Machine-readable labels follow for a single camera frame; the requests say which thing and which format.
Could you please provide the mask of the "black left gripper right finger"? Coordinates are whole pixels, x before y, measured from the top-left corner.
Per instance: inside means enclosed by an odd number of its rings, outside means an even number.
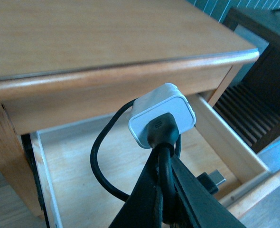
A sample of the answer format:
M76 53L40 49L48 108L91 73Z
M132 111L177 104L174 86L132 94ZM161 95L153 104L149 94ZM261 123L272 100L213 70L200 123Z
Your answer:
M172 228L243 228L177 157L171 159L177 189L176 221Z

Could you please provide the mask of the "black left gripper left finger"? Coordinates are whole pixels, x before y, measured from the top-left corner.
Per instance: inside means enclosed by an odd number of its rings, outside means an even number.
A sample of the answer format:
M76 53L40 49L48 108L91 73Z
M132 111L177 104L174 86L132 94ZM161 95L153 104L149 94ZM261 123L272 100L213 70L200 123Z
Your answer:
M131 195L110 224L111 228L162 226L163 199L157 167L164 151L164 148L156 148L151 152Z

